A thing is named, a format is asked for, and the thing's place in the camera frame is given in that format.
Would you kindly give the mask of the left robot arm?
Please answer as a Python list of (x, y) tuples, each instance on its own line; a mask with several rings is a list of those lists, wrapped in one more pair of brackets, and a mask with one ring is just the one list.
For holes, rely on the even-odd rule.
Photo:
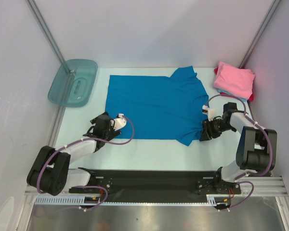
[(127, 125), (123, 114), (111, 118), (104, 112), (92, 119), (92, 126), (81, 139), (67, 144), (59, 149), (43, 146), (26, 178), (28, 185), (39, 193), (57, 196), (62, 191), (68, 191), (76, 183), (84, 191), (90, 193), (96, 189), (97, 181), (92, 173), (85, 169), (70, 169), (71, 163), (99, 151), (106, 143), (121, 134), (121, 129)]

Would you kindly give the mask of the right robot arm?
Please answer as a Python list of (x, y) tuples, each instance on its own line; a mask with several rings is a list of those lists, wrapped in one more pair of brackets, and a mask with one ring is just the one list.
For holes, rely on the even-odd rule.
[(253, 121), (246, 111), (238, 110), (236, 103), (223, 106), (223, 115), (217, 116), (215, 110), (204, 105), (202, 113), (207, 119), (202, 121), (200, 141), (210, 141), (223, 132), (240, 134), (235, 160), (219, 168), (219, 176), (212, 181), (213, 189), (224, 193), (230, 182), (248, 176), (263, 176), (272, 170), (276, 162), (277, 132), (267, 129)]

